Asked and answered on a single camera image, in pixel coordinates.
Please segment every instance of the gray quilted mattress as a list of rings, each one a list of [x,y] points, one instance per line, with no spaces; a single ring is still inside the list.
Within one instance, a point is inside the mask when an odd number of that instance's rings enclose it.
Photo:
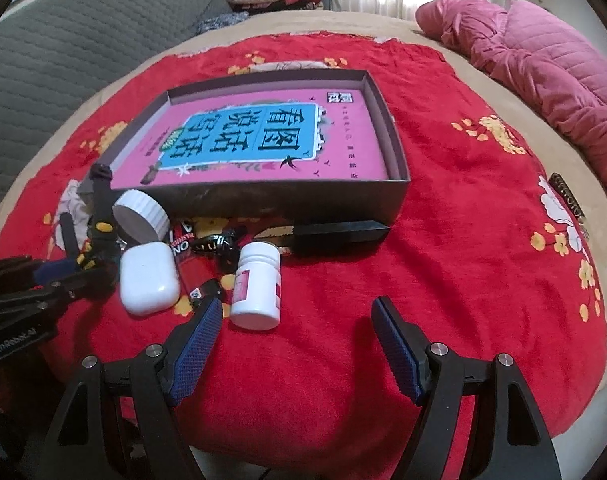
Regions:
[[[97,91],[194,36],[226,0],[37,0],[0,22],[0,202]]]

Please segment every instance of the yellow button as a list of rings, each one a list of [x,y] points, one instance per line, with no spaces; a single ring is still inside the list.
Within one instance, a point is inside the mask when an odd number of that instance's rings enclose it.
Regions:
[[[111,233],[112,231],[114,231],[114,227],[112,227],[106,222],[99,222],[98,224],[96,224],[96,228],[102,233]]]

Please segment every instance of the bottle cap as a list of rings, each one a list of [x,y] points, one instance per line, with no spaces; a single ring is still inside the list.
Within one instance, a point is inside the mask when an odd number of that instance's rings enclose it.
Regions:
[[[170,219],[151,196],[129,189],[112,206],[117,223],[141,244],[160,242],[170,230]]]
[[[277,246],[267,242],[251,242],[241,248],[238,266],[249,260],[266,262],[278,269],[281,266],[281,253]]]

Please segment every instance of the black cable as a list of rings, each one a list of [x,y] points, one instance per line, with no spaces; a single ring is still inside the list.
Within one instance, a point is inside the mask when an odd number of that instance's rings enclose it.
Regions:
[[[261,473],[261,476],[258,478],[258,480],[264,480],[266,478],[266,476],[268,476],[270,471],[272,471],[272,469],[269,469],[269,468],[266,469],[265,471],[263,471],[263,473]]]

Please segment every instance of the cardboard box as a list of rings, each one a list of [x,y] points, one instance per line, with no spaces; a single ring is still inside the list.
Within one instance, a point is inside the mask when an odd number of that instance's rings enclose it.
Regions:
[[[392,224],[410,172],[381,92],[360,70],[280,70],[207,80],[155,99],[103,153],[116,195],[171,218]],[[91,204],[86,177],[80,195]]]

